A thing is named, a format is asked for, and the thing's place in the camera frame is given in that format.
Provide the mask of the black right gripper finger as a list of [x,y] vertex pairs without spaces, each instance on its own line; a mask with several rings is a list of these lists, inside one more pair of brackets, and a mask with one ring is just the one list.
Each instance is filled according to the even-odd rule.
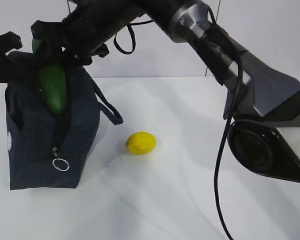
[[56,39],[44,37],[41,39],[32,38],[33,66],[36,69],[44,67],[57,67],[62,69],[62,44]]

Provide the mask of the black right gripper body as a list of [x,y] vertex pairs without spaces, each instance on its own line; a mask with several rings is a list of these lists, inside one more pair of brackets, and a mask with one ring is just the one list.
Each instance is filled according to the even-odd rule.
[[35,39],[52,38],[62,44],[61,62],[64,65],[90,65],[92,57],[105,57],[109,51],[105,43],[127,28],[131,50],[115,47],[124,55],[136,49],[133,21],[155,9],[153,0],[77,0],[75,10],[62,21],[37,20],[31,26]]

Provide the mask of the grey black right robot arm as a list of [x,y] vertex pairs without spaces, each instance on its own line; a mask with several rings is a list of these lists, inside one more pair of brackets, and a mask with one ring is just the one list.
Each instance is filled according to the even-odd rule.
[[89,65],[105,42],[148,15],[175,43],[188,43],[227,88],[223,117],[234,157],[261,176],[300,183],[300,82],[258,59],[220,27],[201,0],[78,0],[60,22],[36,21],[44,59]]

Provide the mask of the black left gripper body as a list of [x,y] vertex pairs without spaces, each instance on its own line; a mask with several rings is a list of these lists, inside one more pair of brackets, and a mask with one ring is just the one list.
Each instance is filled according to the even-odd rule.
[[4,80],[4,57],[11,50],[19,50],[23,46],[21,37],[12,31],[0,35],[0,83],[8,83]]

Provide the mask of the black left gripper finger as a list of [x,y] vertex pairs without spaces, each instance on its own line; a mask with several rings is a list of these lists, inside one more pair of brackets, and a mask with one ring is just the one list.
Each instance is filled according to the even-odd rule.
[[3,59],[3,80],[38,80],[35,63],[36,61],[33,56],[5,56]]

